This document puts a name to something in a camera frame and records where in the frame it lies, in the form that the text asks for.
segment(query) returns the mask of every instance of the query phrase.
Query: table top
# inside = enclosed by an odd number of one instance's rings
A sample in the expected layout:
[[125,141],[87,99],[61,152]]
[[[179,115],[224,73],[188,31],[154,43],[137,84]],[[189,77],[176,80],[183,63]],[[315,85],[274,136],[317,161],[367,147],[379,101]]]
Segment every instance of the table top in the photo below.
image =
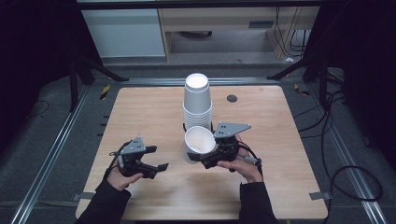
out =
[[[248,123],[240,136],[262,159],[265,185],[278,219],[325,218],[323,200],[312,201],[318,183],[282,89],[278,86],[211,86],[213,126],[219,121]],[[235,103],[227,96],[237,97]],[[184,87],[123,88],[111,112],[84,192],[94,192],[112,157],[108,153],[140,135],[155,153],[142,158],[157,166],[169,162],[154,179],[140,179],[128,188],[132,193],[123,219],[182,220],[238,219],[238,173],[183,159]],[[76,215],[89,200],[81,200]]]

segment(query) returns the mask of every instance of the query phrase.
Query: hand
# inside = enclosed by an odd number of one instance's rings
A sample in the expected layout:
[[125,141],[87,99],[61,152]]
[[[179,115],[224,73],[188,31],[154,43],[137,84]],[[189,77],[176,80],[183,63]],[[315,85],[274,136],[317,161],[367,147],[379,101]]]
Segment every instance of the hand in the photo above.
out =
[[[119,165],[119,160],[115,160],[114,166]],[[130,177],[125,177],[120,173],[120,170],[118,167],[114,167],[111,169],[110,173],[108,174],[107,177],[107,182],[113,186],[113,188],[123,191],[128,185],[133,184],[136,182],[138,179],[140,179],[143,176],[143,174],[136,174]]]
[[[235,135],[236,140],[241,141],[238,134]],[[257,166],[249,161],[246,161],[243,157],[248,156],[248,152],[239,148],[238,156],[234,161],[219,161],[218,166],[226,169],[235,169],[240,175],[242,175],[248,183],[262,182],[262,175],[260,174]]]

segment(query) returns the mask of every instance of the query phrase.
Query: cabinet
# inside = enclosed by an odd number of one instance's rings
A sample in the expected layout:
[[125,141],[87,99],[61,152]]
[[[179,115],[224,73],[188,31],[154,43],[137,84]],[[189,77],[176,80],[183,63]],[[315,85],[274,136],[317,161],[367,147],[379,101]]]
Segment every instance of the cabinet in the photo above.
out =
[[[166,58],[169,60],[173,32],[214,30],[266,30],[278,59],[284,57],[294,30],[310,30],[318,7],[217,7],[158,9]],[[282,35],[284,44],[279,44]]]

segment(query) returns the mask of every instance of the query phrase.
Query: wrist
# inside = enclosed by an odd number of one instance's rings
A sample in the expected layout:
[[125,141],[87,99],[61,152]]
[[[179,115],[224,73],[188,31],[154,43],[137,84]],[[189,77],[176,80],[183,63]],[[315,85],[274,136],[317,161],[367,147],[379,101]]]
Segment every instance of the wrist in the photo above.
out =
[[247,182],[248,183],[263,182],[263,179],[260,174],[256,174],[256,175],[247,177]]

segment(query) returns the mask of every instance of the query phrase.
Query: sleeve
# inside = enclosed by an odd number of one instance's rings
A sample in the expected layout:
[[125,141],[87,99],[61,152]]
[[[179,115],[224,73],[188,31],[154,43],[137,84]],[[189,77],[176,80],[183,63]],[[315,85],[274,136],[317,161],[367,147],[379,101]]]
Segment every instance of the sleeve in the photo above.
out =
[[119,191],[103,180],[76,224],[120,224],[130,198],[131,193],[128,190]]
[[239,224],[278,223],[263,182],[241,184],[240,198]]

